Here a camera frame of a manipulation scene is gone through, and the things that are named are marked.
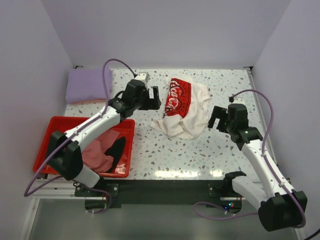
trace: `coca-cola logo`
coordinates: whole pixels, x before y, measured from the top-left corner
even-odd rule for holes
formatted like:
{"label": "coca-cola logo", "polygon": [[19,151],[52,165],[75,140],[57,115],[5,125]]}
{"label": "coca-cola logo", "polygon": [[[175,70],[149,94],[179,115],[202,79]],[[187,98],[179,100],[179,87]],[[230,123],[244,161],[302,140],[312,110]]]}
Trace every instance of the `coca-cola logo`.
{"label": "coca-cola logo", "polygon": [[179,114],[184,118],[188,113],[190,103],[191,84],[177,78],[171,79],[163,117]]}

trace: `speckled tabletop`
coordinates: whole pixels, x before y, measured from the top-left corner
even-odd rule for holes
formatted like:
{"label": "speckled tabletop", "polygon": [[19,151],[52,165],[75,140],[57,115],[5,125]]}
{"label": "speckled tabletop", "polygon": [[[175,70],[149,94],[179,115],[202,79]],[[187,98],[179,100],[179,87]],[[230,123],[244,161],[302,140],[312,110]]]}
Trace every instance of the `speckled tabletop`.
{"label": "speckled tabletop", "polygon": [[[135,111],[131,116],[131,119],[135,120],[135,132],[130,173],[126,179],[217,180],[223,179],[226,173],[242,170],[252,181],[259,180],[250,162],[230,137],[216,130],[217,123],[213,129],[204,129],[196,140],[168,138],[150,127],[151,121],[160,119],[164,113],[164,103],[168,94],[166,77],[185,75],[192,77],[197,83],[206,85],[211,96],[208,104],[210,115],[214,105],[227,107],[229,96],[241,90],[251,89],[246,70],[138,69],[136,72],[150,74],[149,86],[159,87],[162,105],[157,111]],[[114,69],[111,95],[124,90],[130,79],[131,73],[128,70]],[[245,100],[250,126],[257,127],[263,133],[254,95],[249,92],[240,97]],[[91,117],[103,106],[102,102],[69,104],[65,116]]]}

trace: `black cable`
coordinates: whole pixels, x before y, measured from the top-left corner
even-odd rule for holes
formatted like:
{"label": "black cable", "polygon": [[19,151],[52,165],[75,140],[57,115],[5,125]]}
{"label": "black cable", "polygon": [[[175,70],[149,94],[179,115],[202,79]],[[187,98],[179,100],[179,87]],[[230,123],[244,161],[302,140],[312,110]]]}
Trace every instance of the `black cable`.
{"label": "black cable", "polygon": [[310,240],[313,239],[315,236],[317,236],[318,234],[320,234],[320,228],[312,235],[308,236],[306,239],[304,240]]}

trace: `purple cloth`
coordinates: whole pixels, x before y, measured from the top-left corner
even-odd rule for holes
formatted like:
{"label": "purple cloth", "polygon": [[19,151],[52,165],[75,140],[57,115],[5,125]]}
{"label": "purple cloth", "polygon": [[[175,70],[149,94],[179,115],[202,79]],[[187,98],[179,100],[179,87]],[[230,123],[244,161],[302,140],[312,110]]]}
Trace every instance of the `purple cloth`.
{"label": "purple cloth", "polygon": [[[112,71],[105,68],[106,88],[110,96],[112,86]],[[84,101],[106,99],[102,83],[102,69],[77,68],[69,71],[68,85],[66,87],[65,100],[67,104]]]}

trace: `white garment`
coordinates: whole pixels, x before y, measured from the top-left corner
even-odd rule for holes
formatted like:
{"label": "white garment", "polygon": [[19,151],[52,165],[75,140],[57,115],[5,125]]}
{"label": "white garment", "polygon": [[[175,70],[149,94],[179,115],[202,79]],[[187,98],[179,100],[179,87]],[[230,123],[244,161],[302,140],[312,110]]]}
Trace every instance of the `white garment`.
{"label": "white garment", "polygon": [[151,127],[168,137],[194,140],[208,124],[208,88],[191,77],[167,77],[170,86],[163,119],[154,120]]}

